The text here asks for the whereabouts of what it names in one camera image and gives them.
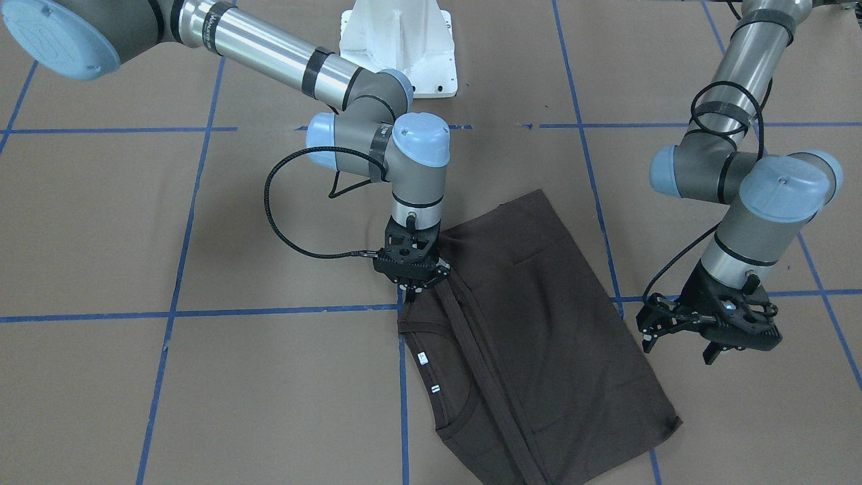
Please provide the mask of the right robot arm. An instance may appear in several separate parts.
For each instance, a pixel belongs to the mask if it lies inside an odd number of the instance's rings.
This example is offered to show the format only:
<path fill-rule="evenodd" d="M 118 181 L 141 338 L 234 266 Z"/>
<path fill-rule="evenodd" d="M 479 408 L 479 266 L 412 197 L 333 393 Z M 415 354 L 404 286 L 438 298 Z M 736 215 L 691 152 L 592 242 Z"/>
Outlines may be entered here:
<path fill-rule="evenodd" d="M 437 115 L 413 109 L 413 85 L 402 71 L 361 67 L 256 18 L 235 1 L 3 1 L 2 18 L 34 61 L 67 79 L 99 79 L 172 43 L 212 53 L 319 102 L 325 110 L 308 123 L 306 145 L 277 162 L 265 179 L 263 209 L 276 237 L 317 260 L 369 258 L 407 302 L 449 278 L 452 268 L 439 237 L 451 132 Z M 381 248 L 317 253 L 278 227 L 274 182 L 302 156 L 335 176 L 390 185 Z"/>

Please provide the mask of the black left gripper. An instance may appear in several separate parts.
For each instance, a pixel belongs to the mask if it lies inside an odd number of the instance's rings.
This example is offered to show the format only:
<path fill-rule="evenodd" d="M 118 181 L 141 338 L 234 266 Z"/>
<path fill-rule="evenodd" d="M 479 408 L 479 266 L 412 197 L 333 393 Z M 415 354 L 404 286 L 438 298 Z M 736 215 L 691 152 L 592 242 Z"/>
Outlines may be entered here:
<path fill-rule="evenodd" d="M 702 337 L 719 337 L 721 332 L 729 329 L 725 322 L 727 311 L 721 304 L 721 296 L 728 293 L 729 288 L 711 276 L 702 262 L 698 262 L 679 298 L 671 300 L 665 295 L 643 296 L 643 307 L 635 321 L 642 335 L 644 353 L 648 354 L 662 335 L 695 331 Z M 694 313 L 700 315 L 699 319 L 692 319 Z M 712 365 L 728 349 L 725 344 L 709 341 L 702 351 L 703 362 Z"/>

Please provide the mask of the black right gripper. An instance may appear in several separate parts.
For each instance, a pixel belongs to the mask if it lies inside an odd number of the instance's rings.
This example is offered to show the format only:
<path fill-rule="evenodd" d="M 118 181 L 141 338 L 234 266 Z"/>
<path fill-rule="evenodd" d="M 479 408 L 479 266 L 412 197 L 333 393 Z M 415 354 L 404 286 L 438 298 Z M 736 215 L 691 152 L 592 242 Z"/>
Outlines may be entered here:
<path fill-rule="evenodd" d="M 401 283 L 403 304 L 412 304 L 425 289 L 449 278 L 451 265 L 440 255 L 439 236 L 440 225 L 407 233 L 405 248 L 410 251 L 406 257 L 410 273 Z"/>

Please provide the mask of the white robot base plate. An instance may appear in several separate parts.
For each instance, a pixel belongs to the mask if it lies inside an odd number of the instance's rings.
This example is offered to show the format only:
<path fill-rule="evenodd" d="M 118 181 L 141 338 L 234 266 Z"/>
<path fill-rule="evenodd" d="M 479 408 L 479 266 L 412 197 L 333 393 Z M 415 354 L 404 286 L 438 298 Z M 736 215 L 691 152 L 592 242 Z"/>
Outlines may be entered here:
<path fill-rule="evenodd" d="M 371 71 L 395 69 L 415 98 L 459 89 L 451 14 L 436 1 L 357 1 L 341 13 L 339 54 Z"/>

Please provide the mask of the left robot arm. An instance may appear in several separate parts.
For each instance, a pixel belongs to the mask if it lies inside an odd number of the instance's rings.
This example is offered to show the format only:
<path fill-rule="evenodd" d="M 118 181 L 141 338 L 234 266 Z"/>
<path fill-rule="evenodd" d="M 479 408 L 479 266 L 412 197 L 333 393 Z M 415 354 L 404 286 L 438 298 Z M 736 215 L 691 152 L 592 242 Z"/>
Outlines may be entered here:
<path fill-rule="evenodd" d="M 714 77 L 694 96 L 680 143 L 653 157 L 659 193 L 726 205 L 681 294 L 644 289 L 636 316 L 644 352 L 681 331 L 708 341 L 703 361 L 730 350 L 772 350 L 782 341 L 778 307 L 763 282 L 789 243 L 838 194 L 843 172 L 830 154 L 776 156 L 764 147 L 763 111 L 779 61 L 820 1 L 744 1 Z"/>

